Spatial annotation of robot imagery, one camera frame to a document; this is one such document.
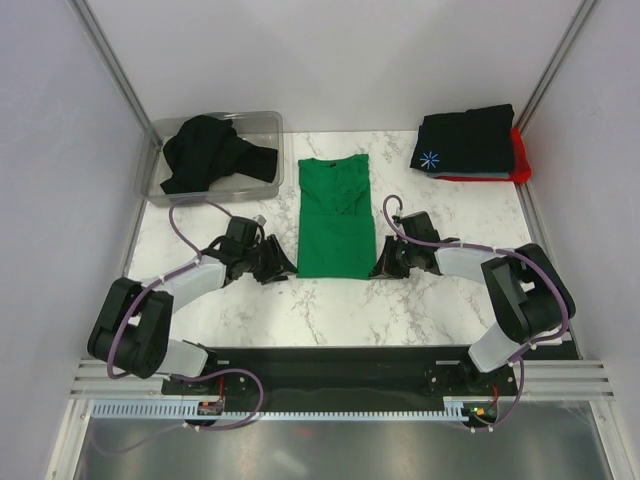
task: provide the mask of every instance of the plastic storage container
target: plastic storage container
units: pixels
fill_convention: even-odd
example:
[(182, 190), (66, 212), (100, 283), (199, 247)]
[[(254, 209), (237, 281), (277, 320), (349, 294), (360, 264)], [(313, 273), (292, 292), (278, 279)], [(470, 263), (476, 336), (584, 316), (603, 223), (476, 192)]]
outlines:
[(215, 202), (237, 202), (262, 200), (278, 195), (284, 180), (282, 116), (277, 112), (208, 113), (207, 115), (231, 119), (239, 137), (254, 145), (278, 150), (278, 167), (273, 182), (267, 183), (234, 173), (213, 182), (206, 192), (167, 195), (160, 184), (171, 177), (171, 169), (164, 159), (162, 146), (178, 133), (184, 122), (192, 117), (170, 118), (158, 120), (152, 124), (152, 129), (159, 135), (162, 145), (154, 140), (152, 129), (146, 132), (136, 175), (136, 193), (160, 207), (170, 206), (175, 200), (183, 198), (192, 198), (194, 202), (204, 199)]

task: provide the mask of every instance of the white snowflake logo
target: white snowflake logo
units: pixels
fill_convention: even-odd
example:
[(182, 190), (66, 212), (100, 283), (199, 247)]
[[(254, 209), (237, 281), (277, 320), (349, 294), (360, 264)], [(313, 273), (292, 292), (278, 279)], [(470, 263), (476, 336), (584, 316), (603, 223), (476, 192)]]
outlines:
[(423, 153), (420, 160), (422, 160), (422, 166), (427, 167), (427, 170), (432, 167), (436, 168), (436, 163), (440, 161), (438, 159), (438, 154), (433, 152), (429, 152), (428, 155), (426, 153)]

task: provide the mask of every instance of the folded black clothing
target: folded black clothing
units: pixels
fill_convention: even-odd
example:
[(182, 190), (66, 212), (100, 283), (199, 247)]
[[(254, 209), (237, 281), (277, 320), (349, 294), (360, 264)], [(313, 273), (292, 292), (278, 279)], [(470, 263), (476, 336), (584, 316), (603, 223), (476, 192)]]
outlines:
[(457, 177), (457, 178), (509, 178), (509, 174), (506, 172), (476, 172), (476, 173), (460, 173), (460, 172), (438, 172), (427, 173), (429, 178), (440, 177)]
[(430, 174), (509, 174), (515, 168), (511, 105), (424, 117), (411, 168)]
[(231, 120), (199, 115), (184, 122), (162, 149), (173, 172), (162, 182), (166, 194), (204, 192), (216, 180), (241, 173), (273, 182), (278, 151), (238, 137)]

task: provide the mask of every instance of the cable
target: cable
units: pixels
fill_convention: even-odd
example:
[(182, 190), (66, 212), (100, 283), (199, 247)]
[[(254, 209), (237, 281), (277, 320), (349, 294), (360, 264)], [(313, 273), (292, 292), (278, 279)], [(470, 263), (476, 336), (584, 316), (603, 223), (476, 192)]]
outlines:
[[(120, 340), (122, 339), (122, 335), (124, 334), (126, 326), (128, 325), (129, 320), (133, 316), (133, 312), (136, 311), (136, 309), (138, 308), (138, 306), (140, 305), (142, 300), (149, 294), (149, 292), (151, 290), (153, 290), (157, 286), (161, 285), (164, 281), (170, 280), (172, 278), (175, 278), (178, 275), (181, 275), (181, 274), (191, 270), (192, 268), (195, 268), (200, 263), (199, 260), (202, 259), (202, 253), (200, 252), (198, 247), (196, 247), (195, 244), (193, 244), (178, 229), (178, 226), (175, 223), (175, 219), (174, 219), (174, 216), (173, 216), (174, 210), (175, 210), (175, 208), (177, 206), (184, 205), (185, 203), (190, 203), (189, 199), (181, 200), (181, 201), (178, 201), (178, 202), (174, 203), (173, 205), (171, 205), (171, 208), (169, 208), (169, 223), (171, 224), (171, 228), (173, 229), (175, 234), (184, 243), (186, 243), (187, 246), (189, 246), (189, 248), (191, 248), (192, 250), (195, 251), (196, 257), (197, 257), (198, 260), (195, 261), (195, 262), (189, 263), (188, 265), (185, 265), (185, 266), (183, 266), (183, 267), (181, 267), (181, 268), (179, 268), (177, 270), (174, 270), (171, 273), (168, 273), (164, 277), (164, 280), (162, 278), (158, 278), (158, 279), (154, 280), (147, 287), (145, 287), (140, 292), (140, 294), (138, 294), (138, 296), (135, 298), (135, 300), (133, 301), (133, 303), (131, 304), (129, 309), (124, 314), (122, 322), (121, 322), (120, 326), (118, 327), (116, 335), (114, 336), (113, 342), (111, 344), (111, 348), (109, 349), (109, 355), (107, 357), (107, 374), (108, 374), (109, 378), (119, 379), (119, 378), (122, 378), (122, 377), (125, 377), (125, 376), (129, 375), (127, 372), (116, 374), (113, 371), (113, 362), (115, 360), (115, 355), (116, 355), (116, 352), (117, 352), (117, 349), (118, 349), (118, 345), (120, 343)], [(218, 205), (217, 203), (211, 202), (211, 201), (208, 201), (208, 200), (206, 200), (205, 203), (217, 208), (218, 210), (220, 210), (222, 213), (226, 214), (227, 216), (233, 217), (231, 212), (229, 212), (224, 207)], [(262, 235), (262, 240), (264, 240), (264, 229), (261, 229), (260, 233)], [(243, 418), (242, 420), (239, 420), (237, 422), (231, 423), (229, 425), (217, 425), (217, 426), (193, 426), (193, 425), (189, 425), (187, 423), (170, 425), (169, 427), (166, 427), (166, 428), (163, 428), (161, 430), (158, 430), (157, 432), (155, 432), (154, 434), (148, 436), (147, 438), (144, 438), (144, 439), (140, 440), (139, 442), (136, 442), (133, 445), (131, 445), (131, 446), (127, 447), (127, 448), (123, 448), (121, 450), (109, 451), (109, 450), (106, 450), (106, 449), (100, 447), (96, 443), (95, 438), (93, 437), (93, 435), (91, 435), (91, 437), (90, 437), (90, 443), (98, 451), (98, 453), (100, 453), (101, 455), (108, 456), (108, 457), (116, 457), (116, 456), (119, 456), (119, 455), (124, 455), (124, 454), (126, 454), (126, 453), (128, 453), (128, 452), (130, 452), (130, 451), (132, 451), (132, 450), (134, 450), (134, 449), (136, 449), (136, 448), (138, 448), (138, 447), (140, 447), (142, 445), (145, 445), (145, 444), (155, 440), (156, 438), (164, 435), (165, 433), (172, 432), (173, 430), (177, 430), (178, 428), (181, 428), (181, 427), (183, 427), (185, 425), (190, 427), (193, 430), (196, 430), (196, 431), (200, 431), (200, 430), (224, 431), (224, 430), (233, 430), (233, 429), (236, 429), (236, 428), (243, 427), (243, 426), (251, 423), (253, 418), (258, 414), (258, 412), (262, 408), (262, 404), (264, 403), (264, 387), (263, 387), (262, 382), (260, 381), (260, 379), (255, 374), (253, 374), (249, 370), (245, 370), (243, 368), (227, 368), (227, 369), (220, 370), (218, 372), (211, 373), (211, 374), (208, 374), (208, 375), (204, 375), (204, 376), (201, 376), (201, 377), (186, 377), (184, 375), (174, 375), (173, 377), (178, 379), (178, 380), (197, 383), (197, 382), (204, 382), (204, 381), (207, 381), (207, 380), (210, 380), (212, 378), (216, 378), (216, 377), (219, 377), (219, 376), (222, 376), (222, 375), (228, 375), (228, 374), (233, 374), (233, 373), (246, 375), (249, 378), (251, 378), (254, 382), (256, 382), (256, 385), (258, 386), (258, 391), (260, 393), (260, 397), (258, 399), (258, 404), (254, 408), (254, 410), (249, 415), (247, 415), (245, 418)], [(224, 390), (222, 390), (222, 388), (223, 388), (222, 387), (222, 385), (223, 385), (222, 382), (224, 382), (224, 377), (221, 379), (221, 395), (224, 394)]]
[[(502, 418), (497, 418), (494, 423), (492, 423), (490, 425), (487, 425), (486, 427), (473, 427), (473, 429), (471, 429), (471, 433), (493, 432), (493, 430), (496, 427), (502, 425), (504, 422), (507, 421), (507, 419), (513, 414), (513, 411), (515, 410), (515, 408), (520, 403), (520, 398), (522, 397), (522, 392), (524, 391), (524, 361), (522, 360), (522, 358), (518, 358), (518, 359), (516, 359), (516, 362), (518, 362), (520, 364), (520, 385), (518, 385), (518, 391), (516, 392), (516, 396), (513, 399), (513, 403), (511, 404), (511, 406), (509, 407), (509, 409), (507, 410), (507, 412), (504, 414), (504, 416)], [(455, 424), (455, 423), (448, 424), (448, 426), (456, 428), (456, 429), (464, 429), (466, 431), (469, 431), (468, 427), (460, 426), (459, 424)]]
[(558, 290), (558, 288), (554, 285), (553, 281), (544, 272), (544, 270), (542, 270), (531, 259), (525, 257), (524, 255), (518, 252), (514, 252), (513, 250), (505, 250), (501, 248), (494, 249), (493, 247), (488, 247), (486, 245), (477, 245), (474, 243), (462, 243), (462, 242), (452, 242), (452, 243), (424, 242), (422, 240), (411, 238), (408, 235), (406, 235), (402, 230), (400, 230), (398, 227), (396, 227), (393, 220), (389, 217), (389, 213), (387, 212), (387, 204), (391, 199), (397, 200), (397, 202), (400, 205), (400, 209), (402, 210), (402, 207), (403, 207), (402, 199), (398, 195), (392, 194), (387, 196), (387, 198), (385, 198), (384, 201), (382, 202), (382, 213), (384, 215), (385, 220), (389, 224), (389, 227), (391, 228), (391, 230), (393, 230), (394, 233), (398, 237), (402, 238), (403, 240), (406, 240), (407, 242), (410, 242), (410, 243), (414, 243), (416, 245), (422, 245), (424, 247), (468, 248), (471, 250), (480, 250), (481, 252), (495, 252), (499, 255), (505, 255), (508, 257), (516, 258), (522, 263), (524, 263), (527, 267), (531, 268), (531, 270), (533, 270), (542, 279), (544, 284), (551, 291), (556, 302), (558, 302), (558, 306), (560, 307), (560, 314), (562, 318), (562, 324), (560, 326), (560, 329), (556, 333), (553, 333), (544, 337), (537, 337), (537, 338), (531, 339), (529, 343), (527, 343), (526, 345), (523, 345), (518, 351), (516, 351), (516, 353), (514, 353), (509, 358), (509, 362), (515, 363), (522, 356), (522, 354), (524, 354), (527, 350), (529, 350), (529, 348), (531, 348), (532, 345), (535, 345), (537, 343), (544, 342), (547, 340), (555, 340), (556, 338), (560, 338), (569, 329), (569, 310), (567, 309), (567, 305), (565, 304), (564, 299), (562, 298), (562, 294), (560, 293), (560, 290)]
[(267, 239), (267, 235), (264, 233), (264, 227), (258, 224), (258, 230), (260, 231), (260, 242), (264, 242)]
[(100, 455), (103, 455), (105, 457), (119, 457), (120, 455), (124, 455), (125, 453), (129, 453), (130, 451), (135, 450), (136, 448), (141, 447), (142, 445), (145, 445), (145, 444), (147, 444), (149, 442), (154, 441), (155, 439), (157, 439), (158, 437), (161, 437), (165, 433), (169, 433), (169, 432), (173, 432), (174, 430), (178, 430), (178, 429), (182, 428), (182, 426), (183, 426), (182, 423), (175, 423), (173, 425), (169, 425), (168, 427), (165, 427), (165, 428), (163, 428), (161, 430), (158, 430), (157, 432), (152, 433), (148, 437), (143, 438), (139, 442), (136, 442), (133, 445), (130, 445), (130, 446), (126, 447), (126, 448), (122, 448), (120, 450), (106, 450), (105, 448), (101, 447), (96, 442), (95, 435), (93, 434), (93, 432), (91, 432), (91, 434), (90, 434), (89, 441), (91, 442), (91, 446), (93, 448), (95, 448), (96, 451)]
[(174, 430), (178, 430), (179, 428), (182, 427), (189, 427), (192, 430), (196, 430), (196, 431), (200, 431), (200, 430), (206, 430), (206, 431), (224, 431), (224, 430), (234, 430), (236, 428), (241, 428), (249, 423), (251, 423), (251, 421), (253, 420), (253, 418), (258, 414), (258, 412), (260, 411), (260, 409), (262, 408), (262, 404), (264, 403), (264, 387), (262, 385), (262, 382), (260, 381), (260, 379), (252, 372), (250, 372), (249, 370), (245, 370), (244, 368), (227, 368), (224, 370), (220, 370), (218, 372), (215, 373), (210, 373), (208, 375), (204, 375), (201, 377), (185, 377), (184, 375), (173, 375), (173, 378), (177, 379), (177, 380), (182, 380), (185, 382), (204, 382), (207, 380), (211, 380), (212, 378), (216, 378), (222, 375), (229, 375), (232, 373), (238, 373), (241, 375), (246, 375), (247, 377), (251, 378), (254, 382), (256, 382), (256, 385), (258, 386), (258, 391), (260, 393), (260, 398), (258, 399), (258, 403), (256, 405), (256, 407), (253, 409), (253, 411), (247, 415), (246, 417), (244, 417), (242, 420), (239, 420), (237, 422), (234, 423), (230, 423), (229, 425), (214, 425), (214, 426), (195, 426), (195, 425), (190, 425), (188, 423), (177, 423), (177, 424), (173, 424), (173, 425), (169, 425), (168, 427), (165, 427), (161, 430), (158, 430), (157, 432), (149, 435), (146, 438), (143, 438), (142, 440), (140, 440), (139, 442), (134, 443), (133, 445), (130, 445), (126, 448), (122, 448), (120, 450), (106, 450), (105, 448), (101, 447), (100, 445), (98, 445), (98, 443), (95, 440), (95, 436), (93, 435), (93, 432), (90, 434), (89, 437), (89, 441), (91, 443), (91, 445), (93, 446), (93, 448), (96, 449), (96, 451), (100, 454), (100, 455), (104, 455), (106, 457), (118, 457), (120, 455), (124, 455), (126, 453), (129, 453), (132, 450), (135, 450), (138, 447), (141, 447), (142, 445), (145, 445), (149, 442), (152, 442), (153, 440), (157, 439), (158, 437), (164, 435), (165, 433), (169, 433), (172, 432)]
[(218, 392), (218, 402), (224, 402), (224, 377), (220, 379), (220, 391)]
[[(495, 407), (496, 407), (496, 420), (498, 420), (498, 418), (500, 418), (500, 407), (498, 406), (497, 403)], [(475, 413), (473, 416), (480, 423), (484, 423), (485, 425), (489, 425), (490, 427), (493, 427), (495, 425), (495, 422), (487, 422), (486, 420), (480, 418), (480, 416), (477, 413)]]
[(211, 432), (223, 431), (223, 430), (234, 430), (236, 428), (240, 428), (251, 423), (253, 417), (255, 417), (258, 414), (258, 412), (260, 411), (260, 408), (262, 408), (262, 404), (264, 403), (264, 387), (262, 386), (262, 382), (260, 381), (260, 379), (249, 370), (245, 370), (243, 368), (227, 368), (225, 370), (220, 370), (214, 373), (210, 373), (208, 375), (203, 375), (201, 377), (195, 377), (195, 378), (185, 377), (184, 375), (172, 375), (172, 377), (177, 380), (182, 380), (185, 382), (205, 382), (207, 380), (211, 380), (212, 378), (216, 378), (221, 375), (228, 375), (230, 373), (239, 373), (241, 375), (246, 375), (250, 377), (254, 382), (256, 382), (256, 385), (258, 386), (258, 391), (260, 393), (260, 398), (258, 399), (258, 404), (256, 405), (256, 408), (254, 408), (253, 411), (249, 415), (244, 417), (242, 420), (239, 420), (234, 423), (230, 423), (229, 425), (213, 425), (210, 427), (204, 427), (204, 426), (193, 427), (192, 426), (191, 428), (199, 429), (199, 430), (207, 430)]
[(500, 391), (496, 385), (493, 386), (493, 400), (491, 400), (491, 405), (489, 408), (492, 408), (494, 405), (498, 404), (498, 399), (500, 398)]
[[(211, 205), (212, 207), (217, 208), (218, 210), (220, 210), (225, 215), (227, 215), (229, 217), (233, 217), (231, 212), (229, 210), (227, 210), (226, 208), (222, 207), (221, 205), (218, 205), (217, 203), (212, 202), (210, 200), (204, 200), (204, 202), (209, 204), (209, 205)], [(176, 225), (175, 219), (173, 218), (173, 213), (174, 213), (174, 210), (176, 209), (176, 207), (185, 205), (187, 203), (193, 204), (194, 202), (191, 199), (184, 199), (184, 200), (179, 200), (176, 203), (174, 203), (173, 205), (171, 205), (171, 208), (169, 208), (169, 223), (170, 223), (171, 228), (173, 229), (174, 233), (178, 236), (178, 238), (180, 238), (180, 240), (182, 240), (185, 244), (187, 244), (187, 246), (189, 248), (191, 248), (196, 253), (196, 257), (197, 257), (198, 260), (195, 261), (195, 262), (189, 263), (189, 264), (187, 264), (187, 265), (185, 265), (183, 267), (180, 267), (179, 269), (174, 270), (173, 272), (168, 273), (164, 277), (164, 279), (158, 278), (157, 280), (154, 280), (153, 282), (151, 282), (149, 285), (147, 285), (140, 292), (140, 294), (135, 298), (135, 300), (133, 301), (131, 306), (127, 309), (127, 311), (124, 314), (124, 317), (122, 317), (122, 322), (120, 323), (120, 326), (118, 327), (118, 330), (116, 331), (116, 334), (113, 337), (113, 342), (111, 342), (111, 348), (109, 349), (109, 355), (107, 356), (107, 375), (109, 376), (109, 378), (111, 378), (113, 380), (117, 380), (119, 378), (123, 378), (123, 377), (126, 377), (126, 376), (129, 375), (127, 372), (115, 373), (114, 370), (113, 370), (113, 364), (115, 362), (116, 352), (118, 351), (118, 345), (120, 345), (120, 341), (122, 340), (122, 336), (124, 335), (124, 331), (126, 330), (127, 325), (129, 324), (129, 320), (131, 320), (131, 317), (133, 316), (133, 313), (136, 311), (136, 309), (138, 308), (140, 303), (142, 303), (142, 300), (149, 294), (149, 292), (151, 292), (154, 288), (156, 288), (159, 285), (161, 285), (163, 282), (165, 282), (167, 280), (171, 280), (172, 278), (175, 278), (178, 275), (181, 275), (181, 274), (183, 274), (185, 272), (188, 272), (192, 268), (197, 267), (198, 264), (200, 263), (200, 260), (202, 259), (202, 253), (200, 252), (198, 247), (196, 247), (180, 231), (180, 229)]]

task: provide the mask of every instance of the white marble surface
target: white marble surface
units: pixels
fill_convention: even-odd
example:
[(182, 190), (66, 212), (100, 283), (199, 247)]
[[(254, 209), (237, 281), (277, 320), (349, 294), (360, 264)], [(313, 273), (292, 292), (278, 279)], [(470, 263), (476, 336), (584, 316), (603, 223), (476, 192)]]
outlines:
[[(405, 214), (427, 211), (444, 237), (501, 247), (530, 241), (511, 183), (452, 183), (409, 169), (416, 132), (285, 135), (285, 184), (280, 195), (226, 206), (235, 215), (267, 218), (287, 256), (297, 255), (300, 192), (297, 160), (370, 155), (372, 211), (378, 254), (390, 234), (381, 213), (390, 193)], [(183, 208), (177, 224), (204, 248), (225, 232), (227, 218), (210, 206)], [(147, 205), (129, 276), (145, 278), (192, 257), (173, 234), (167, 209)], [(486, 288), (418, 270), (405, 280), (302, 280), (263, 287), (251, 275), (204, 295), (176, 313), (171, 337), (210, 346), (355, 346), (472, 343), (494, 322)]]

